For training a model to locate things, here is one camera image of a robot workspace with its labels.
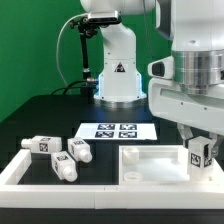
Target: white paper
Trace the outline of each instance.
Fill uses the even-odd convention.
[[[75,137],[101,140],[157,140],[154,124],[82,123]]]

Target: white cylinder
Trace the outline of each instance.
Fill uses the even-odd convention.
[[[32,139],[31,138],[23,139],[22,142],[21,142],[21,146],[24,149],[30,149],[31,145],[32,145]]]
[[[75,181],[78,177],[76,170],[72,168],[71,166],[67,166],[64,169],[63,175],[64,175],[64,178],[69,182]]]
[[[136,164],[139,161],[139,149],[135,147],[128,147],[123,149],[123,163]]]
[[[89,163],[92,160],[91,152],[87,149],[83,149],[79,153],[79,158],[84,163]]]

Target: black cable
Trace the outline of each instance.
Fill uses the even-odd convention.
[[[65,94],[68,92],[68,90],[69,90],[72,86],[74,86],[74,85],[76,85],[76,84],[79,84],[79,83],[86,83],[86,80],[79,80],[79,81],[74,81],[74,82],[70,83],[70,84],[65,88],[65,90],[64,90],[64,92],[63,92],[62,95],[65,95]]]
[[[96,89],[97,85],[92,85],[92,86],[78,86],[78,87],[70,87],[69,89],[81,89],[81,88],[86,88],[86,89]],[[51,95],[54,95],[56,92],[61,91],[61,90],[65,90],[67,89],[67,87],[64,88],[59,88],[54,90]]]
[[[79,87],[70,87],[69,89],[80,89],[81,87],[82,87],[82,86],[79,86]],[[51,93],[51,95],[54,95],[56,92],[61,91],[61,90],[65,90],[65,89],[67,89],[67,87],[56,89],[56,90],[54,90],[54,91]]]

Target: cable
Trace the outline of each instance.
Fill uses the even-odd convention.
[[[65,94],[68,92],[68,90],[69,90],[72,86],[74,86],[74,85],[76,85],[76,84],[79,84],[79,83],[86,83],[86,80],[79,80],[79,81],[74,81],[74,82],[70,83],[70,84],[65,88],[65,90],[64,90],[64,92],[63,92],[63,95],[65,95]]]
[[[81,88],[81,86],[79,86],[79,87],[70,87],[69,89],[80,89],[80,88]],[[54,90],[54,91],[51,93],[51,95],[54,95],[56,92],[61,91],[61,90],[65,90],[65,89],[66,89],[66,87],[56,89],[56,90]]]
[[[69,89],[80,89],[80,88],[87,88],[87,89],[96,89],[96,87],[97,87],[97,85],[93,85],[93,86],[78,86],[78,87],[69,87]],[[61,90],[65,90],[65,89],[67,89],[66,87],[64,87],[64,88],[59,88],[59,89],[56,89],[56,90],[54,90],[52,93],[51,93],[51,95],[54,95],[56,92],[58,92],[58,91],[61,91]]]
[[[69,20],[67,20],[67,22],[63,25],[63,27],[61,28],[61,31],[60,31],[60,33],[59,33],[59,35],[58,35],[57,48],[56,48],[56,64],[57,64],[57,69],[58,69],[59,75],[61,76],[61,79],[63,80],[65,86],[68,86],[68,83],[67,83],[67,81],[66,81],[66,79],[65,79],[65,77],[64,77],[64,75],[63,75],[63,73],[62,73],[62,71],[61,71],[60,63],[59,63],[59,47],[60,47],[61,36],[62,36],[62,34],[63,34],[63,32],[64,32],[65,27],[68,25],[68,23],[69,23],[71,20],[74,20],[74,19],[76,19],[76,18],[78,18],[78,17],[84,17],[84,16],[87,16],[87,15],[88,15],[88,13],[83,13],[83,14],[80,14],[80,15],[76,15],[76,16],[71,17],[71,18],[70,18]]]
[[[84,28],[82,26],[78,26],[80,41],[81,41],[81,49],[82,49],[82,64],[83,64],[83,78],[86,79],[91,76],[89,69],[89,60],[88,60],[88,51],[86,45],[86,36],[84,34]]]
[[[154,60],[154,56],[153,56],[153,51],[152,51],[152,47],[150,45],[150,41],[149,41],[149,26],[148,26],[148,22],[147,22],[147,18],[146,18],[146,4],[145,4],[145,0],[143,0],[143,7],[144,7],[144,19],[145,19],[145,30],[146,30],[146,41],[147,41],[147,46],[148,46],[148,53],[149,53],[149,57],[151,57],[151,60]]]

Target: white block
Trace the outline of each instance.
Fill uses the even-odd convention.
[[[78,185],[0,186],[0,208],[94,209],[95,188]]]
[[[67,152],[52,153],[51,164],[60,180],[66,179],[69,182],[73,182],[77,179],[75,161]]]
[[[76,161],[89,163],[92,160],[90,145],[82,138],[68,139],[68,151]]]
[[[106,186],[95,192],[96,209],[125,209],[127,208],[127,193],[116,186]]]
[[[31,164],[30,150],[21,149],[0,175],[0,185],[16,185]]]
[[[189,141],[188,174],[191,180],[206,180],[212,176],[214,159],[204,154],[205,146],[210,142],[201,136]]]
[[[21,145],[30,149],[32,153],[51,154],[62,150],[62,142],[59,137],[35,136],[30,139],[23,139]]]

